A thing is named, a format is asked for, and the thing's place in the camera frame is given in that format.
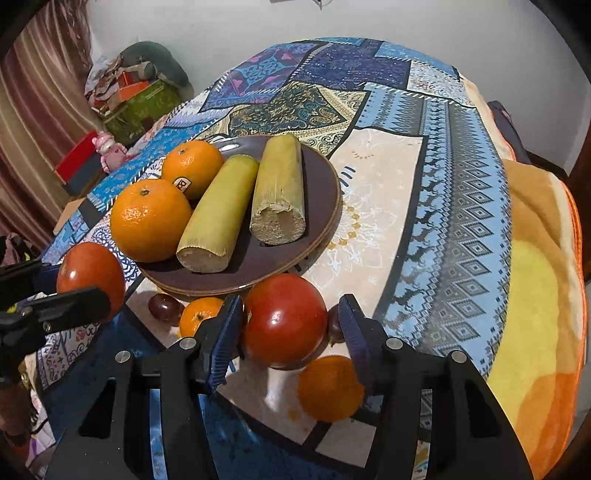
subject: white wall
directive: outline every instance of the white wall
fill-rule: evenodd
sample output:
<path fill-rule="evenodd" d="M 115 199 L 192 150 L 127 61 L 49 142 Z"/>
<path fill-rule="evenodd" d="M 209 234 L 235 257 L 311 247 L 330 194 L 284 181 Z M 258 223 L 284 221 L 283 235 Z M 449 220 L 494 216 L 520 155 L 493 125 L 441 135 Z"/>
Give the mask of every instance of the white wall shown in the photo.
<path fill-rule="evenodd" d="M 93 58 L 138 40 L 166 46 L 195 91 L 275 43 L 388 40 L 456 66 L 510 111 L 525 147 L 570 169 L 591 116 L 591 85 L 529 0 L 90 0 Z"/>

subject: striped curtain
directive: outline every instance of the striped curtain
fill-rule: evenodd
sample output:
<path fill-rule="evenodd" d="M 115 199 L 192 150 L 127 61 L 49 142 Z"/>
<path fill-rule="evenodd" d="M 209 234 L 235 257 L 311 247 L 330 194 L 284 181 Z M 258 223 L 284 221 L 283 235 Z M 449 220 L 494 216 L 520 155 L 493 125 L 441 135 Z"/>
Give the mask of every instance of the striped curtain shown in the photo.
<path fill-rule="evenodd" d="M 50 0 L 0 63 L 0 232 L 43 249 L 68 195 L 54 168 L 93 129 L 87 0 Z"/>

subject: tablecloth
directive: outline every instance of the tablecloth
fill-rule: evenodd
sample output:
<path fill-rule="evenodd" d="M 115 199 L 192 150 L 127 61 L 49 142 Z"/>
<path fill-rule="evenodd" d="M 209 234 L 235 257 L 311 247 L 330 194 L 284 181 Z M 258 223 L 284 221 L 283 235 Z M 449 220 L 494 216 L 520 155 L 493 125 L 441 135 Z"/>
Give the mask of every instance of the tablecloth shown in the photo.
<path fill-rule="evenodd" d="M 299 41 L 260 52 L 172 111 L 137 156 L 88 195 L 45 253 L 45 261 L 57 263 L 80 241 L 106 245 L 128 286 L 126 305 L 113 322 L 50 336 L 37 354 L 42 399 L 57 439 L 77 397 L 117 351 L 148 355 L 176 339 L 147 312 L 156 287 L 111 238 L 117 195 L 138 179 L 157 178 L 164 156 L 183 141 L 282 132 L 330 159 L 343 195 L 332 241 L 293 272 L 310 280 L 328 307 L 354 293 L 388 334 L 434 355 L 461 349 L 489 376 L 507 322 L 512 258 L 502 160 L 514 160 L 489 108 L 454 67 L 414 50 L 366 38 Z M 571 225 L 565 208 L 557 218 Z M 564 263 L 576 280 L 572 228 L 569 238 L 565 255 L 572 258 Z M 575 336 L 582 338 L 579 287 L 574 281 L 567 295 Z M 348 355 L 344 345 L 329 353 Z M 349 478 L 363 467 L 380 398 L 367 398 L 349 420 L 321 425 L 297 404 L 294 374 L 260 371 L 248 362 L 237 367 L 216 398 L 200 398 L 222 480 Z M 500 390 L 501 406 L 524 400 Z M 157 406 L 156 391 L 153 396 Z M 558 420 L 562 426 L 567 416 Z M 426 391 L 425 429 L 429 418 Z M 534 450 L 550 437 L 536 436 Z M 162 473 L 158 453 L 153 447 L 154 470 Z M 420 442 L 418 478 L 427 456 L 428 444 Z M 548 468 L 544 464 L 538 473 Z M 161 473 L 157 478 L 165 478 Z"/>

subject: red tomato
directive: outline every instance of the red tomato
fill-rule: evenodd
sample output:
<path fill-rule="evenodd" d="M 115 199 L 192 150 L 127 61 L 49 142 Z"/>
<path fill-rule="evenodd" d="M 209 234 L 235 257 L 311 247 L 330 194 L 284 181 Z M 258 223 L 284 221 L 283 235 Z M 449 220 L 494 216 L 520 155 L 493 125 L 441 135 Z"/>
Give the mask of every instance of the red tomato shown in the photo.
<path fill-rule="evenodd" d="M 73 246 L 57 274 L 58 293 L 85 287 L 98 287 L 109 296 L 111 312 L 103 322 L 111 320 L 123 305 L 125 279 L 121 265 L 107 247 L 93 242 Z"/>
<path fill-rule="evenodd" d="M 300 364 L 326 335 L 324 300 L 314 285 L 297 275 L 263 280 L 248 293 L 245 306 L 245 352 L 268 367 Z"/>

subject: yellow blanket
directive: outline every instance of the yellow blanket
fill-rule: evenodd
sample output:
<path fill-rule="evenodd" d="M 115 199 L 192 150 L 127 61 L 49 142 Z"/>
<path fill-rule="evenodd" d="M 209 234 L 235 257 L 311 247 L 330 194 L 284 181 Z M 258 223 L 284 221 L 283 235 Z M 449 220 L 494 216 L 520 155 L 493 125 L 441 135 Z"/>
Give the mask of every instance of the yellow blanket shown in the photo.
<path fill-rule="evenodd" d="M 581 233 L 564 184 L 533 166 L 504 165 L 511 194 L 511 283 L 488 385 L 538 479 L 564 451 L 575 411 L 587 331 Z"/>

